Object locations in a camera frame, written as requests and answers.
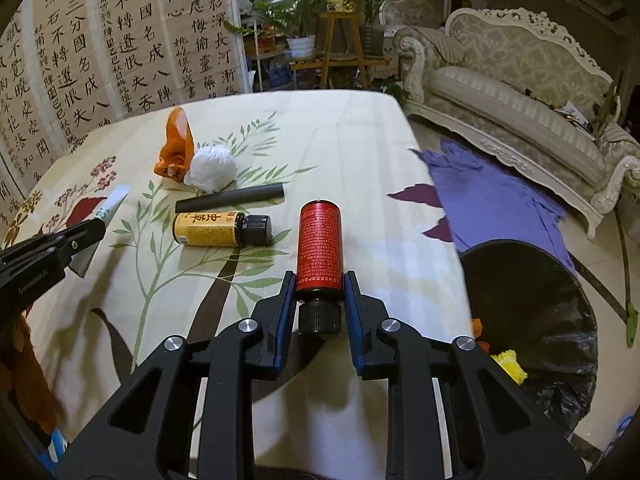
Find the black trash bin with bag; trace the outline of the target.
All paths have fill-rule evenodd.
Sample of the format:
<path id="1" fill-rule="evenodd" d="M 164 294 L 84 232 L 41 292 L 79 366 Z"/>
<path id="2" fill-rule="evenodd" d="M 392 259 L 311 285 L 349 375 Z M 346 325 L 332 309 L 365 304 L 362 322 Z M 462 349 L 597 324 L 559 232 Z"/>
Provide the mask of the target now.
<path id="1" fill-rule="evenodd" d="M 555 256 L 518 240 L 477 245 L 460 261 L 490 352 L 516 353 L 522 389 L 570 436 L 590 411 L 598 372 L 597 322 L 582 285 Z"/>

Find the red bottle black cap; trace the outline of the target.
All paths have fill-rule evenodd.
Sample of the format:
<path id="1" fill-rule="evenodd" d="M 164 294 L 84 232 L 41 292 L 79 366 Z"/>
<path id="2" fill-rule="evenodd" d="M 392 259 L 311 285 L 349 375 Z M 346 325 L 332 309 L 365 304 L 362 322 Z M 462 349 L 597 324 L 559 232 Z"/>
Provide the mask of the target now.
<path id="1" fill-rule="evenodd" d="M 342 219 L 340 208 L 328 200 L 313 200 L 300 210 L 295 298 L 301 333 L 341 333 Z"/>

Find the floral cream tablecloth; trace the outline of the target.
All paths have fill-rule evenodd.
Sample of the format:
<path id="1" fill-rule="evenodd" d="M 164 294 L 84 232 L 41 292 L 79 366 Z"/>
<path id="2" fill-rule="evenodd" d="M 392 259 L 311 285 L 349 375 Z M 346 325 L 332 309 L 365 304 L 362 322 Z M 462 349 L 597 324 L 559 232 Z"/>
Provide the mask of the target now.
<path id="1" fill-rule="evenodd" d="M 94 130 L 29 194 L 1 205 L 11 245 L 91 216 L 128 188 L 85 276 L 67 275 L 30 311 L 37 359 L 58 428 L 76 438 L 131 371 L 168 336 L 214 336 L 275 294 L 296 266 L 299 213 L 340 208 L 343 260 L 362 292 L 422 335 L 450 341 L 471 330 L 460 260 L 446 214 L 398 102 L 367 91 L 285 91 L 190 103 L 199 144 L 230 148 L 236 185 L 279 183 L 277 200 L 248 204 L 272 222 L 268 247 L 186 247 L 172 237 L 190 188 L 153 168 L 167 110 Z"/>

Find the large orange plastic bag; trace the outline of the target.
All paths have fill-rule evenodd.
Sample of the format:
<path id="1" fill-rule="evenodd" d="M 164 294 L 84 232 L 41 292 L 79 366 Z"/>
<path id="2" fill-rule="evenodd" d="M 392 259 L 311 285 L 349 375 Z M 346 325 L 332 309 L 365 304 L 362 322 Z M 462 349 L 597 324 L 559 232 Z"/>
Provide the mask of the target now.
<path id="1" fill-rule="evenodd" d="M 195 152 L 191 127 L 182 107 L 170 112 L 165 132 L 165 144 L 158 153 L 154 174 L 182 183 Z"/>

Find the calligraphy wall hanging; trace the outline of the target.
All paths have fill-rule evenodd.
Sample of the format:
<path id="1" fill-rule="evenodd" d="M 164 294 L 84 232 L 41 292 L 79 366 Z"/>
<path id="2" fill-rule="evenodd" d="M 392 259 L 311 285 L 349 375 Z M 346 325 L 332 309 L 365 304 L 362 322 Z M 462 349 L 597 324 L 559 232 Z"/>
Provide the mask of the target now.
<path id="1" fill-rule="evenodd" d="M 23 0 L 1 34 L 1 210 L 97 128 L 247 92 L 239 0 Z"/>

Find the purple cloth on floor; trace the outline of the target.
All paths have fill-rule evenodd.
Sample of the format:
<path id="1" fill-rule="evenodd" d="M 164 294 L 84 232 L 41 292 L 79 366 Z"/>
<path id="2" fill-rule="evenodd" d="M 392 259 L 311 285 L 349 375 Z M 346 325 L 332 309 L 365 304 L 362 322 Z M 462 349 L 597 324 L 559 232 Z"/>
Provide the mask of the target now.
<path id="1" fill-rule="evenodd" d="M 460 143 L 442 139 L 439 147 L 418 156 L 430 172 L 460 254 L 490 240 L 518 240 L 575 270 L 560 231 L 566 211 L 556 200 Z"/>

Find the yellow label brown bottle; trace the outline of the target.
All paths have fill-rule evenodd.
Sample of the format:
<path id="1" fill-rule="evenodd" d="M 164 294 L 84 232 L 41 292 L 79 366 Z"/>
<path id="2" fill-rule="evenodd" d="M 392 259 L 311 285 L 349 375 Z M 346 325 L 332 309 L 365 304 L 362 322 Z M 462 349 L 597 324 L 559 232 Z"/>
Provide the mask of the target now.
<path id="1" fill-rule="evenodd" d="M 271 219 L 264 214 L 184 212 L 177 214 L 172 235 L 178 244 L 198 247 L 268 246 Z"/>

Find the wooden plant stand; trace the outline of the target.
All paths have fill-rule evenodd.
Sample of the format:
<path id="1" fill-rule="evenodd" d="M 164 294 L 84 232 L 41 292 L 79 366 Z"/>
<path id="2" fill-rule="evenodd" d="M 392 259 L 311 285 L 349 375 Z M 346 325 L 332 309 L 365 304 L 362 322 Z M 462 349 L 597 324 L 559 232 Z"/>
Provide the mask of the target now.
<path id="1" fill-rule="evenodd" d="M 319 88 L 330 88 L 330 73 L 334 68 L 353 68 L 356 81 L 363 89 L 370 88 L 369 70 L 387 66 L 385 56 L 365 55 L 360 35 L 360 17 L 357 13 L 321 11 L 317 17 L 316 31 L 324 32 L 319 53 L 308 60 L 290 61 L 288 67 L 297 76 L 303 70 L 315 70 L 319 76 Z"/>

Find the metal shelf rack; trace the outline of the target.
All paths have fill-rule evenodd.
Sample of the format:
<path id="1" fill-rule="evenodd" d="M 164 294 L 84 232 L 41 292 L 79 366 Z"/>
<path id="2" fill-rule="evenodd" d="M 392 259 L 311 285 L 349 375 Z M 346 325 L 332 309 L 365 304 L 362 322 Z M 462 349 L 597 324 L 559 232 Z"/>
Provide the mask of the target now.
<path id="1" fill-rule="evenodd" d="M 244 48 L 250 88 L 267 92 L 294 88 L 294 77 L 288 66 L 288 44 L 274 27 L 244 18 L 243 24 L 250 29 L 244 38 Z"/>

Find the yellow foam net bundle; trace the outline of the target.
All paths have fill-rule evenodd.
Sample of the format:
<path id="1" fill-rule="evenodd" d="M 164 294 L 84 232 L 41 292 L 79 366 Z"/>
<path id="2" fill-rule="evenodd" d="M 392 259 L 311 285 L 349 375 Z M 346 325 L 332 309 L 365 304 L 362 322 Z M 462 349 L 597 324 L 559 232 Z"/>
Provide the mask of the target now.
<path id="1" fill-rule="evenodd" d="M 493 354 L 491 357 L 506 372 L 506 374 L 514 380 L 514 382 L 519 386 L 523 385 L 523 382 L 526 381 L 527 373 L 518 362 L 518 355 L 514 350 L 506 350 L 498 354 Z"/>

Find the ornate white grey sofa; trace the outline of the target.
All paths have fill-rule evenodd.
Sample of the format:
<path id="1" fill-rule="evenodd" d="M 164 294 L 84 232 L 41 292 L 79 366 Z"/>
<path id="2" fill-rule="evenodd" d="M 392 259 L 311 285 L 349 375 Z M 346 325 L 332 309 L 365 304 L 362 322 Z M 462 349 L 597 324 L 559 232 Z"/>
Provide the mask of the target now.
<path id="1" fill-rule="evenodd" d="M 441 30 L 402 26 L 394 49 L 407 116 L 548 188 L 589 238 L 622 188 L 638 188 L 639 143 L 618 123 L 616 82 L 544 12 L 459 9 Z"/>

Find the blue white slippers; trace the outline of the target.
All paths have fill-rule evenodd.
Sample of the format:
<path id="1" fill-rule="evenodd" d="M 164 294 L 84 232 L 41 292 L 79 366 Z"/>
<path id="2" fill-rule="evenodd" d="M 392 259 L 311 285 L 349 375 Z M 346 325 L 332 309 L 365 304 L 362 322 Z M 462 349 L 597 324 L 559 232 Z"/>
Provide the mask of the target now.
<path id="1" fill-rule="evenodd" d="M 615 427 L 615 431 L 614 431 L 614 437 L 612 441 L 608 444 L 608 446 L 605 448 L 605 450 L 603 451 L 603 455 L 606 455 L 612 451 L 612 449 L 614 448 L 614 445 L 616 445 L 618 440 L 620 440 L 620 438 L 623 437 L 624 432 L 627 430 L 627 428 L 629 427 L 629 425 L 632 423 L 633 420 L 634 420 L 634 414 L 629 414 L 623 417 L 617 423 L 617 426 Z"/>

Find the plant in white pot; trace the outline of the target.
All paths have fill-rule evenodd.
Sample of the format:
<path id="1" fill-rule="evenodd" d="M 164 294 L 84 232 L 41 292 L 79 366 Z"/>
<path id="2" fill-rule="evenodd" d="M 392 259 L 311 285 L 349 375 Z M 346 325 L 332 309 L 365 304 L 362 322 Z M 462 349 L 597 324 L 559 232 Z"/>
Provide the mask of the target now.
<path id="1" fill-rule="evenodd" d="M 255 0 L 250 15 L 285 36 L 290 59 L 310 60 L 314 57 L 316 40 L 310 31 L 311 19 L 326 0 Z"/>

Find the white paper ball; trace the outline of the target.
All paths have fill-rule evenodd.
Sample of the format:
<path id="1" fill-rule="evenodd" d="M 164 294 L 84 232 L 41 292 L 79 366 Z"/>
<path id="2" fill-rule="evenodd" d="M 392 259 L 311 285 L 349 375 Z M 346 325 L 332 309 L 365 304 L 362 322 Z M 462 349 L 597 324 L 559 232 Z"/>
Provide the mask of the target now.
<path id="1" fill-rule="evenodd" d="M 198 148 L 183 182 L 205 194 L 220 192 L 236 177 L 236 163 L 231 151 L 222 145 Z"/>

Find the small orange paper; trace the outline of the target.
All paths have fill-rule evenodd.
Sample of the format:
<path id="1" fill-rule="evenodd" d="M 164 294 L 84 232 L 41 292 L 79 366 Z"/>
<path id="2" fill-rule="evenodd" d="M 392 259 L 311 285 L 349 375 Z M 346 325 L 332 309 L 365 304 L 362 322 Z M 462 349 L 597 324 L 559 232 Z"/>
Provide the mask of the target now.
<path id="1" fill-rule="evenodd" d="M 490 345 L 486 341 L 482 341 L 483 323 L 479 318 L 472 319 L 472 332 L 476 344 L 488 354 L 490 351 Z"/>

